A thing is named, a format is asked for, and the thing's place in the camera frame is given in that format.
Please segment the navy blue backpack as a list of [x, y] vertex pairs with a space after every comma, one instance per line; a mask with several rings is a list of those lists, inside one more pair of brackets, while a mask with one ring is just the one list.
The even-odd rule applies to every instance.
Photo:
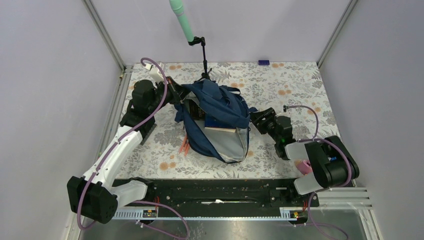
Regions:
[[[244, 161], [249, 150], [250, 114], [257, 109], [248, 106], [238, 88], [218, 85], [208, 79], [182, 84], [182, 88], [187, 95], [174, 106], [175, 121], [183, 123], [191, 149], [227, 164]], [[231, 131], [209, 129], [206, 119], [196, 120], [190, 102], [205, 113], [205, 118], [227, 125]]]

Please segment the blue Animal Farm book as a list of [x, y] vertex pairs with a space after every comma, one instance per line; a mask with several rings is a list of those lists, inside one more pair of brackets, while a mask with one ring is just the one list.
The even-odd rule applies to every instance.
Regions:
[[205, 114], [204, 128], [207, 130], [235, 133], [236, 128], [225, 122], [219, 121], [210, 114]]

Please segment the Three Days to See book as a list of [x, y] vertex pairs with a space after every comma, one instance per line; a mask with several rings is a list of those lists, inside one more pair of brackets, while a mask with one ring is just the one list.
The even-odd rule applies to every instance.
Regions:
[[206, 112], [192, 99], [188, 100], [188, 108], [190, 116], [194, 121], [204, 121]]

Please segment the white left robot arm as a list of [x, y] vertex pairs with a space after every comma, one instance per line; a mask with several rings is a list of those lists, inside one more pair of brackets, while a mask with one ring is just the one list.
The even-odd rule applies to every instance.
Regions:
[[117, 209], [134, 201], [144, 206], [154, 202], [155, 192], [149, 188], [149, 180], [130, 178], [117, 186], [114, 182], [126, 159], [155, 128], [155, 111], [178, 103], [184, 94], [184, 89], [170, 76], [165, 82], [143, 79], [135, 83], [126, 113], [108, 147], [89, 170], [81, 177], [71, 177], [67, 183], [72, 212], [79, 218], [106, 224]]

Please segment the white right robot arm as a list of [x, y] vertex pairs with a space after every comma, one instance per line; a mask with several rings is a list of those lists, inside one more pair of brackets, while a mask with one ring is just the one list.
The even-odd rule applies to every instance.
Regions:
[[251, 112], [250, 121], [262, 135], [274, 140], [278, 157], [309, 162], [311, 172], [294, 180], [293, 188], [286, 193], [287, 201], [293, 206], [301, 205], [307, 194], [346, 186], [360, 175], [357, 163], [336, 135], [296, 140], [291, 118], [277, 115], [273, 108]]

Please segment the orange pen upper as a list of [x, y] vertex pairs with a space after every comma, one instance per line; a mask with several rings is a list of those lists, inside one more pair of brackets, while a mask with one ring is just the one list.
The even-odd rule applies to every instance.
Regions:
[[187, 139], [186, 138], [184, 138], [183, 139], [183, 141], [182, 141], [182, 144], [181, 144], [181, 146], [180, 146], [180, 148], [179, 148], [179, 151], [178, 151], [178, 153], [180, 154], [184, 149], [185, 149], [185, 147], [186, 147], [186, 142], [187, 142]]

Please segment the grey studded building baseplate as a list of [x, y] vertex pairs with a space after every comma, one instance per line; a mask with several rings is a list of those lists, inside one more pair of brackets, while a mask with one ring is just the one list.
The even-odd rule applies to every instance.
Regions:
[[140, 143], [141, 146], [143, 146], [146, 141], [148, 140], [148, 138], [151, 136], [151, 134], [153, 133], [154, 129], [157, 127], [157, 124], [154, 123], [150, 129], [148, 131], [145, 132], [145, 135], [142, 136], [142, 141]]

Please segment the small purple block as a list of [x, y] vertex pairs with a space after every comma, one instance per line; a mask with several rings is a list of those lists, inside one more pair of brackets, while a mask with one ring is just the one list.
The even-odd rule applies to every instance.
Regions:
[[270, 61], [269, 60], [258, 60], [258, 65], [259, 66], [269, 66], [270, 65]]

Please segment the pink tape roll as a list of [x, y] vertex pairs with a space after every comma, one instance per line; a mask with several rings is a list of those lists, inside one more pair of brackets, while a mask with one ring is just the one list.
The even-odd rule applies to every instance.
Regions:
[[313, 172], [311, 164], [308, 160], [296, 160], [295, 166], [302, 175], [308, 175]]

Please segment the green microphone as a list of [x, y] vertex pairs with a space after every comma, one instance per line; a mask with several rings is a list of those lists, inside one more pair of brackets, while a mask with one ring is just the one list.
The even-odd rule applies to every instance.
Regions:
[[191, 46], [192, 42], [195, 39], [195, 36], [193, 34], [191, 25], [189, 23], [188, 17], [185, 14], [185, 9], [183, 5], [182, 0], [169, 0], [170, 7], [172, 11], [174, 12], [175, 16], [177, 17], [177, 20], [181, 26], [181, 29], [184, 33], [184, 36], [188, 42], [188, 44]]

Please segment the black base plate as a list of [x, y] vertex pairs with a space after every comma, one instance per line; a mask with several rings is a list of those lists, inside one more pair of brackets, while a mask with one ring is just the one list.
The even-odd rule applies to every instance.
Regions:
[[184, 218], [276, 218], [300, 209], [309, 195], [294, 179], [151, 179], [143, 201], [167, 205]]

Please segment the aluminium frame rail right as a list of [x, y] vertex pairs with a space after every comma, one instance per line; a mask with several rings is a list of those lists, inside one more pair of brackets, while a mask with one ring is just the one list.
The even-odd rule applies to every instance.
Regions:
[[319, 69], [323, 66], [329, 52], [331, 51], [331, 49], [332, 49], [333, 45], [335, 44], [339, 34], [341, 33], [342, 29], [344, 28], [345, 24], [347, 23], [350, 15], [354, 11], [358, 2], [359, 2], [359, 0], [350, 0], [348, 2], [343, 14], [341, 15], [341, 17], [340, 17], [337, 25], [335, 26], [328, 42], [326, 43], [320, 57], [318, 58], [318, 60], [316, 62], [317, 67]]

